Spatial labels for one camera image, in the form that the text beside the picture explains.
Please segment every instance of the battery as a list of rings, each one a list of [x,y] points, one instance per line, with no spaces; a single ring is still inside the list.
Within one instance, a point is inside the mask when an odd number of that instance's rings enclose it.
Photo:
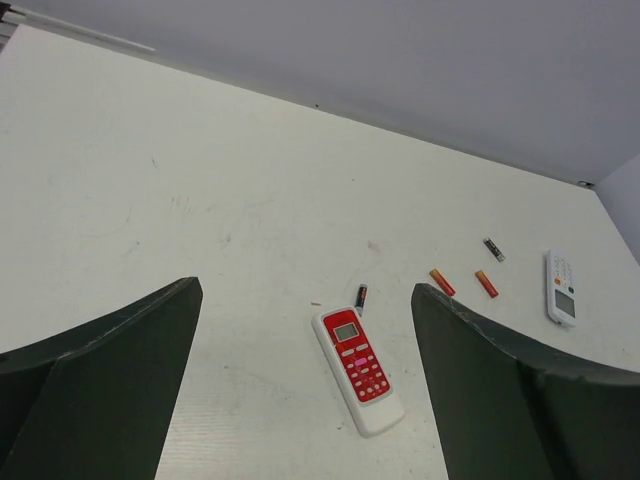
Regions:
[[[436,281],[436,283],[440,286],[440,288],[444,293],[446,293],[450,297],[453,297],[456,294],[456,291],[453,289],[451,285],[449,285],[449,282],[447,282],[447,279],[444,278],[437,269],[434,268],[433,270],[431,270],[429,272],[429,275],[431,275],[431,278],[433,278]]]
[[[487,277],[487,274],[482,270],[478,270],[476,272],[476,278],[482,284],[491,298],[496,298],[499,295],[496,287],[493,286],[493,284],[489,281],[489,277]]]
[[[356,312],[362,316],[362,310],[364,309],[364,299],[367,298],[367,287],[364,283],[358,288],[358,296],[356,297]]]
[[[493,243],[493,241],[489,237],[487,237],[484,240],[482,240],[482,243],[484,243],[487,246],[487,248],[491,251],[491,253],[493,253],[493,256],[496,257],[496,259],[499,262],[503,262],[504,261],[504,255],[502,254],[500,249],[496,246],[495,243]]]

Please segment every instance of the white remote control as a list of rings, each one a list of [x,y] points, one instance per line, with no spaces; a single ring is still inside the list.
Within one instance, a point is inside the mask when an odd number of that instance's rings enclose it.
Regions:
[[[575,327],[575,290],[571,263],[557,250],[547,252],[547,310],[551,320]]]
[[[311,324],[360,434],[371,437],[398,423],[404,410],[356,310],[316,315]]]

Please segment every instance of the stain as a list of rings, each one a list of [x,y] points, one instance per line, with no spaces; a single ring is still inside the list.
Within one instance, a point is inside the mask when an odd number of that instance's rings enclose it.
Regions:
[[[373,252],[380,253],[380,245],[369,240],[367,242],[367,248]]]

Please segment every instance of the remote display screen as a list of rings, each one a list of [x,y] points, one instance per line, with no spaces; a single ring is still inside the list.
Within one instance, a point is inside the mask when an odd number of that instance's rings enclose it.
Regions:
[[[573,304],[573,300],[567,297],[560,290],[556,290],[556,307],[558,307],[567,315],[571,315],[573,318],[576,318],[576,310]]]
[[[338,327],[334,330],[336,337],[338,337],[339,342],[344,342],[345,340],[349,340],[350,338],[358,336],[358,329],[353,323],[347,323],[342,327]]]

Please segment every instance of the gray wall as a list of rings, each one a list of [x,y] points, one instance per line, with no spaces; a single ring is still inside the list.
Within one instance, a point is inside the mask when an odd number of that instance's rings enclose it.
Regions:
[[[640,2],[24,0],[231,83],[571,182],[640,152]]]
[[[640,155],[600,182],[596,192],[640,263]]]

